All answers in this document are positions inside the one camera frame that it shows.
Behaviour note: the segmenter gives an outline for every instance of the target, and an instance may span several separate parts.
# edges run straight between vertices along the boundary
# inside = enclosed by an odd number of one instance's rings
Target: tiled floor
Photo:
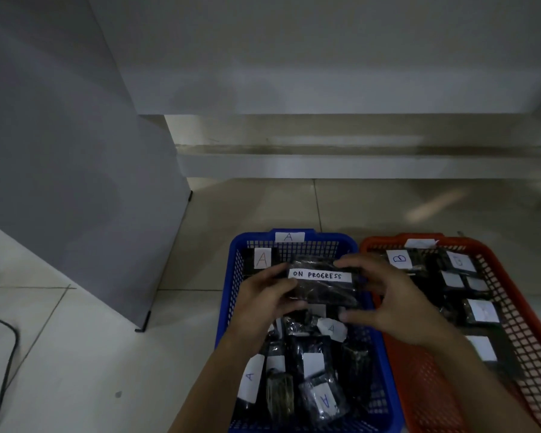
[[[240,232],[304,227],[357,241],[462,233],[495,251],[541,318],[541,192],[526,182],[192,180],[191,187],[145,334],[72,285],[0,287],[0,318],[22,333],[0,433],[166,432],[213,349],[228,245]],[[12,343],[0,327],[0,380]]]

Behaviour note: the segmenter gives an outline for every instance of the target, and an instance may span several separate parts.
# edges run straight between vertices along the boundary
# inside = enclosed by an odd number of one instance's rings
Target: person's right hand
[[[371,326],[411,345],[428,349],[460,332],[441,316],[423,292],[403,271],[374,254],[347,254],[335,262],[337,267],[359,267],[368,279],[367,289],[384,294],[375,311],[347,310],[339,315],[343,322]]]

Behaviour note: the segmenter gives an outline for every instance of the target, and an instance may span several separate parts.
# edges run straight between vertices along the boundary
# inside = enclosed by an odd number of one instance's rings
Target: person
[[[472,344],[428,302],[409,276],[381,258],[347,254],[337,267],[358,267],[368,290],[385,295],[375,311],[341,313],[343,322],[376,328],[427,349],[454,389],[473,432],[541,432],[538,424],[487,369]],[[208,359],[169,433],[228,430],[240,380],[250,357],[258,353],[271,323],[304,301],[284,299],[295,279],[274,279],[287,263],[265,269],[239,288],[230,324]]]

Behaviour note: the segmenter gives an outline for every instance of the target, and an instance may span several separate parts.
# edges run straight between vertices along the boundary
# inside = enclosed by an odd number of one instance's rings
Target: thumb
[[[355,325],[364,325],[368,327],[378,328],[378,311],[375,310],[347,310],[339,313],[341,322],[351,323]]]

